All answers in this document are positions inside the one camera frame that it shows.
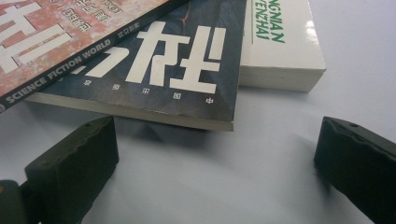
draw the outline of red magazine cover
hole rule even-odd
[[[0,113],[187,0],[0,0]]]

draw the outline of dark book cover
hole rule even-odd
[[[232,131],[245,0],[191,0],[31,101]]]
[[[187,0],[0,2],[0,113]]]

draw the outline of white table surface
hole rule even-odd
[[[84,224],[372,223],[313,167],[323,116],[396,142],[396,2],[311,0],[328,67],[310,93],[240,88],[233,133],[116,118],[120,163]],[[0,179],[104,115],[20,103],[0,116]]]

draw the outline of book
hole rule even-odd
[[[246,0],[190,0],[29,101],[232,131]]]
[[[186,1],[1,1],[0,113]]]
[[[240,85],[311,91],[326,70],[308,0],[247,0]]]

